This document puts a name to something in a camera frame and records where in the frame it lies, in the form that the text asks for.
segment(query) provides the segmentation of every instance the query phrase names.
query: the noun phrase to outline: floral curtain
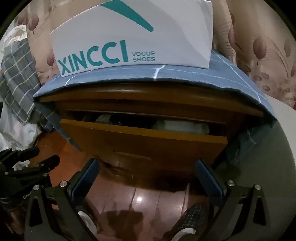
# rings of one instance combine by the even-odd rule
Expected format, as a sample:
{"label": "floral curtain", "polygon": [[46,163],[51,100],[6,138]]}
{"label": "floral curtain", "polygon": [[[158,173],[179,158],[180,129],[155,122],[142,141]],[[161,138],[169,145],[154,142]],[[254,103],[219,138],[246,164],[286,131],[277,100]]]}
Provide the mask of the floral curtain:
{"label": "floral curtain", "polygon": [[[16,18],[27,26],[41,84],[59,72],[49,33],[104,0],[33,0]],[[213,49],[237,64],[261,90],[293,107],[296,41],[264,0],[212,0]]]}

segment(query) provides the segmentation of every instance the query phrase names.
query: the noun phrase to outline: silver screw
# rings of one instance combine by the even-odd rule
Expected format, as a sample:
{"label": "silver screw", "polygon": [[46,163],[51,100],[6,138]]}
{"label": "silver screw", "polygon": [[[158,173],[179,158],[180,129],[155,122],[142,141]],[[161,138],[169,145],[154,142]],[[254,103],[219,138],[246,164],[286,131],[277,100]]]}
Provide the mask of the silver screw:
{"label": "silver screw", "polygon": [[68,182],[67,181],[61,181],[60,183],[59,183],[59,185],[60,185],[60,187],[65,187],[65,186],[67,186],[67,184],[68,184]]}
{"label": "silver screw", "polygon": [[232,180],[228,180],[227,185],[230,186],[230,187],[234,187],[235,183]]}
{"label": "silver screw", "polygon": [[260,186],[259,184],[256,184],[256,185],[255,185],[255,188],[256,188],[257,190],[261,190],[261,186]]}
{"label": "silver screw", "polygon": [[39,187],[40,187],[40,186],[37,184],[37,185],[35,185],[35,186],[33,187],[33,190],[34,190],[34,191],[37,191],[37,190],[39,189]]}

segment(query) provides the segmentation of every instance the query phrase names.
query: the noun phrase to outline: open drawer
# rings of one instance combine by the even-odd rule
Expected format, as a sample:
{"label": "open drawer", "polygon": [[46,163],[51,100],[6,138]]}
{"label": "open drawer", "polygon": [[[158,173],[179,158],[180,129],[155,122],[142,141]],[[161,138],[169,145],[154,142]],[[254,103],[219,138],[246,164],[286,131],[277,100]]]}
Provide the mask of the open drawer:
{"label": "open drawer", "polygon": [[222,136],[197,135],[62,119],[60,125],[81,150],[113,166],[132,170],[194,170],[198,158],[212,164],[227,145]]}

